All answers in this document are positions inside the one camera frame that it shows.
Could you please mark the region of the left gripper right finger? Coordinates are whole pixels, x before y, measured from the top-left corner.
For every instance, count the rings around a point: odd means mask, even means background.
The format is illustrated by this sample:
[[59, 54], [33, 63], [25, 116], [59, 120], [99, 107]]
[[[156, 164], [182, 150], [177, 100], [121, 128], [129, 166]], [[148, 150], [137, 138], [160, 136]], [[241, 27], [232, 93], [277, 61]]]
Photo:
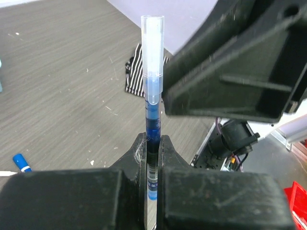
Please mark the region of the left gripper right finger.
[[192, 168], [161, 137], [159, 230], [293, 230], [283, 189], [269, 175]]

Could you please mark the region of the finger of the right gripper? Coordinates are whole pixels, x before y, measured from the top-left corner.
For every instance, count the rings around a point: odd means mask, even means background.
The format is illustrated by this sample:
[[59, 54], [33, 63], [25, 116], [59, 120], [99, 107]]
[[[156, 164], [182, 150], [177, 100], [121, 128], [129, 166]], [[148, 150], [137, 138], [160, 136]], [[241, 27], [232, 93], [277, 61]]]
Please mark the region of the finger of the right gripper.
[[276, 123], [306, 97], [304, 0], [219, 0], [164, 67], [168, 116]]

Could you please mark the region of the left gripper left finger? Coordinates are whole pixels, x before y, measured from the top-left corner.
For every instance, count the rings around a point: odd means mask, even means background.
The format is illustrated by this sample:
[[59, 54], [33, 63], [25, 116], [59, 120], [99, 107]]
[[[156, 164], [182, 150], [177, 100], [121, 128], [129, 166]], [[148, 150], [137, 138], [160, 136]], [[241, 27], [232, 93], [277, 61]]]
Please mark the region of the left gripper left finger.
[[0, 193], [3, 230], [144, 230], [146, 135], [106, 168], [24, 172]]

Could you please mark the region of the clear pen cap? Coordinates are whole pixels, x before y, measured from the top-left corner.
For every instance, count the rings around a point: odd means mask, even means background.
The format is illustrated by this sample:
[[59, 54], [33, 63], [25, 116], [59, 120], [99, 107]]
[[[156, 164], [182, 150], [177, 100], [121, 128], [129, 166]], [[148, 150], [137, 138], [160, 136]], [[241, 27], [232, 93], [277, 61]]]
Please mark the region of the clear pen cap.
[[164, 16], [141, 17], [143, 91], [151, 105], [160, 102], [163, 91], [164, 31]]

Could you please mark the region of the white marker blue print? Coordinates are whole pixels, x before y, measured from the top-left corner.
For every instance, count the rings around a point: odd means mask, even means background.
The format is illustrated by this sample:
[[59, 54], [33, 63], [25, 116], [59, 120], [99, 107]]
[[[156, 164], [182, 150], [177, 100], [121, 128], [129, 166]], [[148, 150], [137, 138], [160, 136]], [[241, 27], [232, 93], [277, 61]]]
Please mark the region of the white marker blue print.
[[[21, 173], [31, 172], [32, 168], [27, 163], [26, 159], [24, 158], [23, 154], [18, 153], [13, 156], [12, 158], [14, 164], [18, 167]], [[18, 172], [13, 171], [1, 171], [1, 177], [9, 177], [18, 174]]]

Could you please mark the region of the blue gel pen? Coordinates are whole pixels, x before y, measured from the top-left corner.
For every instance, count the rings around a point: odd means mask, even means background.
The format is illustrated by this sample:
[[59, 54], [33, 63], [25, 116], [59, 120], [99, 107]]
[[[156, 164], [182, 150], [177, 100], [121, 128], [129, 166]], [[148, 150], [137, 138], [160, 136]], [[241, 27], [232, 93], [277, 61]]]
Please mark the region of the blue gel pen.
[[145, 118], [147, 136], [147, 184], [148, 198], [157, 199], [158, 188], [158, 150], [161, 139], [161, 93], [158, 79], [145, 79]]

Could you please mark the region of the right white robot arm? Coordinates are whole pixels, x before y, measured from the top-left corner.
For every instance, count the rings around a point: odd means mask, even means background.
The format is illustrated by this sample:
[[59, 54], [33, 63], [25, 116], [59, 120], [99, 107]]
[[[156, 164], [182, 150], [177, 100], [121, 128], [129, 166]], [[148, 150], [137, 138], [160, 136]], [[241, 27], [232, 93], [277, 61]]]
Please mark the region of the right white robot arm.
[[219, 158], [251, 151], [248, 121], [277, 123], [306, 97], [304, 0], [219, 0], [164, 67], [167, 115], [226, 119], [209, 140]]

